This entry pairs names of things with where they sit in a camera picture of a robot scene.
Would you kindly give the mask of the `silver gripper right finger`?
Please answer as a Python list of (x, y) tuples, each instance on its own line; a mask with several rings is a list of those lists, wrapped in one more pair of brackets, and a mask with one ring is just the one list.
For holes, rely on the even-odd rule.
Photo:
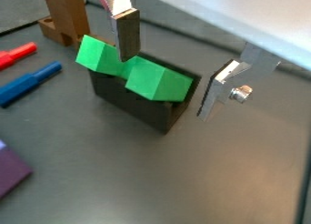
[(247, 43), (239, 60), (231, 59), (209, 77), (196, 116), (209, 120), (228, 99), (244, 103), (252, 93), (249, 82), (269, 75), (279, 64), (277, 56)]

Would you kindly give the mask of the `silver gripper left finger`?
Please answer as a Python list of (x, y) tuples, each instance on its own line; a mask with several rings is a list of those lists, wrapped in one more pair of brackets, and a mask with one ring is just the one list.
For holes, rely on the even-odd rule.
[(139, 54), (141, 49), (140, 11), (132, 7), (131, 0), (100, 1), (110, 16), (119, 59), (125, 62)]

